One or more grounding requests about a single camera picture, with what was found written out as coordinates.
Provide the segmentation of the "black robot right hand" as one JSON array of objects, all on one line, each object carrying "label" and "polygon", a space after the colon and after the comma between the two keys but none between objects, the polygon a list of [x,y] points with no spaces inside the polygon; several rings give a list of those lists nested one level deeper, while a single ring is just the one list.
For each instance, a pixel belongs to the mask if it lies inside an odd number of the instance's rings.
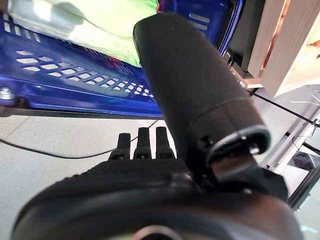
[{"label": "black robot right hand", "polygon": [[20,211],[13,240],[301,240],[284,178],[260,167],[271,135],[215,47],[184,17],[139,21],[133,40],[166,127],[129,134],[107,161]]}]

